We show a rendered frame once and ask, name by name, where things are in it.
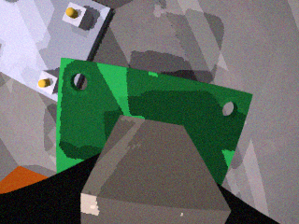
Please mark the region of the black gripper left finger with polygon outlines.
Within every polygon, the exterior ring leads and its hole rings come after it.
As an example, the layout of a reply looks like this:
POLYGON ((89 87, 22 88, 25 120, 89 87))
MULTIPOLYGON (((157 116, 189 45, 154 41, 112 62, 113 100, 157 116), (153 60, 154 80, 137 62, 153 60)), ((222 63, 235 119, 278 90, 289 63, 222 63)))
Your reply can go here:
POLYGON ((0 194, 0 224, 81 224, 82 188, 100 153, 50 178, 0 194))

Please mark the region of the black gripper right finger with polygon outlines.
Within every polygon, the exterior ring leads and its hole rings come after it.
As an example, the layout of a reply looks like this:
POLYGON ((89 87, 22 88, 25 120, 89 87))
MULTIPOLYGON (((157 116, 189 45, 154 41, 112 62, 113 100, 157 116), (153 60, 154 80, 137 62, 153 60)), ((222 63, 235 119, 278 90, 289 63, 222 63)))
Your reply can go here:
POLYGON ((225 224, 279 224, 271 217, 255 210, 253 206, 247 205, 242 199, 235 197, 231 191, 220 186, 220 183, 216 184, 218 184, 218 189, 221 190, 221 194, 228 203, 229 209, 232 210, 225 224))

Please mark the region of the green circuit board with square handle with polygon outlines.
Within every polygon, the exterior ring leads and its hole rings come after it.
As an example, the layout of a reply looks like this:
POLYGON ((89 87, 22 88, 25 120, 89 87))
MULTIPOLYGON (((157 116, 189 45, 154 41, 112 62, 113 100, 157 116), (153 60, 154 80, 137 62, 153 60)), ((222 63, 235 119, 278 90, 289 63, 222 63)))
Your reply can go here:
POLYGON ((253 93, 61 59, 56 173, 98 156, 81 224, 225 224, 223 183, 253 93), (87 79, 85 90, 74 79, 87 79), (231 115, 223 106, 233 102, 231 115))

